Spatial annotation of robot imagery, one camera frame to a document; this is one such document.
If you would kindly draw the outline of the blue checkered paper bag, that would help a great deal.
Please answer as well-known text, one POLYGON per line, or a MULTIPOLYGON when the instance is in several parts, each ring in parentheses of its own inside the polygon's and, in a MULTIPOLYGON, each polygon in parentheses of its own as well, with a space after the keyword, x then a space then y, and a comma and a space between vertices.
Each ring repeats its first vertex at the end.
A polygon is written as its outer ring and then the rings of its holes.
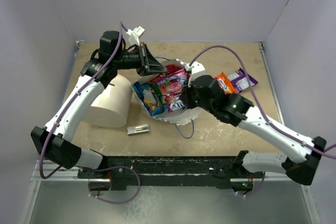
MULTIPOLYGON (((182 68, 184 68, 187 63, 179 60, 179 59, 167 59, 165 58, 163 62, 161 62, 161 64, 163 66, 167 66, 167 65, 170 65, 170 64, 173 64, 173 65, 177 65, 177 66, 181 66, 182 68)), ((150 116, 148 110, 145 108, 143 102, 140 100, 140 98, 137 96, 134 88, 133 88, 133 85, 136 83, 136 82, 139 82, 139 83, 146 83, 146 82, 153 82, 153 83, 156 83, 156 79, 152 79, 152 77, 154 75, 149 75, 149 76, 144 76, 144 77, 140 77, 137 81, 135 81, 133 84, 132 84, 132 91, 134 93, 134 96, 135 96, 135 99, 138 101, 142 111, 144 112, 145 115, 147 115, 148 117, 156 120, 156 121, 160 121, 160 122, 165 122, 165 123, 170 123, 170 124, 173 124, 175 125, 176 128, 178 128, 179 126, 181 125, 187 125, 187 124, 192 124, 194 125, 194 120, 201 114, 202 110, 201 109, 198 109, 198 108, 195 108, 195 109, 187 109, 186 107, 183 108, 183 109, 179 109, 177 111, 174 111, 172 113, 169 113, 168 112, 168 108, 166 106, 166 109, 165 111, 162 113, 162 114, 158 114, 158 115, 155 115, 155 116, 150 116)))

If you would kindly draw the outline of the green snack packet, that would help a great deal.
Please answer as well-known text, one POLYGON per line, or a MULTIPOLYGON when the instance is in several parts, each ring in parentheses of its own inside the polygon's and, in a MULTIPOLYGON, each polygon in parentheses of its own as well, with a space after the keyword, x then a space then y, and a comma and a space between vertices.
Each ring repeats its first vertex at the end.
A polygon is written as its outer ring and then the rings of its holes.
POLYGON ((165 104, 165 98, 159 88, 159 85, 157 83, 150 82, 149 86, 152 88, 156 100, 161 104, 165 104))

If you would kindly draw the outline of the purple Fox's berries bag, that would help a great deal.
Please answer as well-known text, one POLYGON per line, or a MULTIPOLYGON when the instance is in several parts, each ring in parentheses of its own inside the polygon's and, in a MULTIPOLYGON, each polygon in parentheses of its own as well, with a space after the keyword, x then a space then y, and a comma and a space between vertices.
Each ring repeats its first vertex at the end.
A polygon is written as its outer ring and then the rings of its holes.
POLYGON ((189 80, 189 77, 190 75, 184 69, 180 69, 156 79, 169 113, 185 108, 180 95, 183 93, 184 84, 189 80))

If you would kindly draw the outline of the orange Fox's candy bag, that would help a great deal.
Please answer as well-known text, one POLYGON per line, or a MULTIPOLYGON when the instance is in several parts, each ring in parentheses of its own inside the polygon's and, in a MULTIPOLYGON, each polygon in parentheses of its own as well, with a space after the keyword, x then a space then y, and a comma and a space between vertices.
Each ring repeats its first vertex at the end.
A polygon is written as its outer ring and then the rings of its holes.
POLYGON ((225 94, 235 93, 235 88, 232 85, 229 78, 222 72, 221 74, 215 77, 215 80, 218 82, 219 86, 223 89, 225 94))

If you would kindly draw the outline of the purple snack packet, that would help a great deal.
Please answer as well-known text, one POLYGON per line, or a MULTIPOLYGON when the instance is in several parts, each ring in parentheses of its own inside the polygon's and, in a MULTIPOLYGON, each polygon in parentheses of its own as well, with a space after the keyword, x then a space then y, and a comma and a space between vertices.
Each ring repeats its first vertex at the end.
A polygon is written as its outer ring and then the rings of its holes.
POLYGON ((250 75, 248 75, 249 78, 249 84, 248 84, 248 80, 242 68, 239 68, 235 72, 229 74, 227 77, 230 80, 232 86, 234 87, 235 93, 241 93, 244 90, 248 89, 249 86, 254 87, 258 84, 258 81, 250 75))

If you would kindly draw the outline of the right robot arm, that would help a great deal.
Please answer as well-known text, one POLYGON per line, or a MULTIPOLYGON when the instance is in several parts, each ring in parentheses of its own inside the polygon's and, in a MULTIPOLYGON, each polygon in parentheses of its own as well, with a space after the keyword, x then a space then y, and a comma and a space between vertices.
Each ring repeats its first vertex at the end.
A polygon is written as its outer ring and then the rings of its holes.
POLYGON ((262 114, 245 97, 225 94, 210 75, 186 81, 181 100, 188 109, 201 108, 222 123, 253 133, 279 150, 279 153, 241 151, 233 166, 238 177, 271 172, 285 174, 301 185, 312 184, 326 145, 325 139, 299 134, 262 114))

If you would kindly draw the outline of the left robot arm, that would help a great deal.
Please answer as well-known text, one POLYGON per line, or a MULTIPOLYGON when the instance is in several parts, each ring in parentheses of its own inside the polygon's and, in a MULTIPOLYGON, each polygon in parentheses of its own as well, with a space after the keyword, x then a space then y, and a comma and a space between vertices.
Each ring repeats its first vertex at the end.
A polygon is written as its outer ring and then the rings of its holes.
POLYGON ((106 31, 81 70, 77 84, 53 118, 43 127, 34 127, 31 137, 40 158, 63 168, 87 167, 96 178, 108 172, 105 156, 72 144, 72 139, 93 101, 117 76, 118 70, 135 69, 140 76, 166 72, 149 52, 145 43, 125 49, 120 31, 106 31))

